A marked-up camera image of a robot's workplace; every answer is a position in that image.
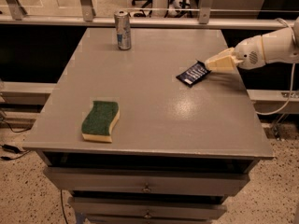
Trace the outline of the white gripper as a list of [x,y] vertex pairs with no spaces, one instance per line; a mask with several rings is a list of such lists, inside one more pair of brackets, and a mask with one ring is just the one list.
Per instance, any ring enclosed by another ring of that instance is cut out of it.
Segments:
[[260,35],[241,41],[235,48],[228,48],[205,60],[206,68],[213,72],[234,70],[237,66],[250,70],[265,66],[263,41]]

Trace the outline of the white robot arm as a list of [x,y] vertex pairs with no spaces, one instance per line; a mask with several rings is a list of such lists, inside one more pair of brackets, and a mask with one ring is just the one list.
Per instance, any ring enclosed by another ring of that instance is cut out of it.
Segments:
[[299,63],[299,25],[291,27],[278,19],[285,28],[244,39],[234,48],[226,49],[205,61],[211,71],[261,68],[270,63]]

